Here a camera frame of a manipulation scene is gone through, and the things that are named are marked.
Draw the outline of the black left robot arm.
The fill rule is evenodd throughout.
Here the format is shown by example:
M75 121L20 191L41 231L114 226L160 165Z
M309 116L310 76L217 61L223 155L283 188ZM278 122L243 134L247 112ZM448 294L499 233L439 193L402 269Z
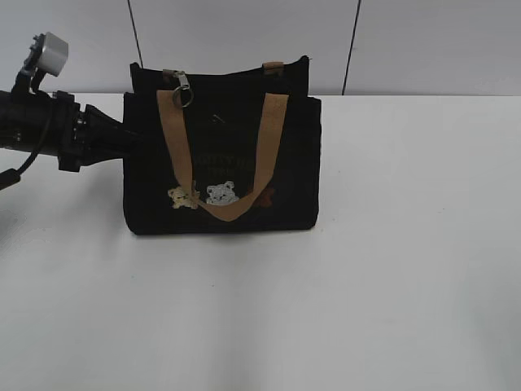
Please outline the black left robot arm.
M60 170L78 172L83 166L125 158L142 141L142 135L97 107L82 108L72 94L1 93L1 147L55 156Z

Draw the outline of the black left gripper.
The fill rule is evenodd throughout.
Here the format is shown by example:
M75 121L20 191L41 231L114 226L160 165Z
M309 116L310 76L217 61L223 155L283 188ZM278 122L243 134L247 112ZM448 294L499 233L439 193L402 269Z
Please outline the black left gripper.
M141 134L128 131L93 105L76 110L65 125L58 148L59 170L79 171L81 167L107 160L123 159L137 153Z

